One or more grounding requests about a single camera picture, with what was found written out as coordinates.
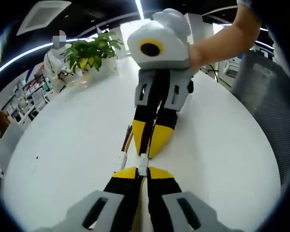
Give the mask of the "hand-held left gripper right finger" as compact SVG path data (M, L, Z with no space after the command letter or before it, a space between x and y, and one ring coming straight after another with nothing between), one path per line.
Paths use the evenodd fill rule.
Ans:
M190 191L182 191L168 171L147 168L148 210L155 232L231 232L216 211Z

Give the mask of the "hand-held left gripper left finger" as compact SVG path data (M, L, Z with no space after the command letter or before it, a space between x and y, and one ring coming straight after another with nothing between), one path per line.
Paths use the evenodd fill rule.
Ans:
M131 232L142 178L138 168L113 174L104 190L95 190L73 205L52 232Z

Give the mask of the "person's right hand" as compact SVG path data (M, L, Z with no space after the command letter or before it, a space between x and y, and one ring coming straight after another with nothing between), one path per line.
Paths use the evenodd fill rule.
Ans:
M190 45L188 48L190 68L193 74L197 73L201 66L209 63L204 49L199 44Z

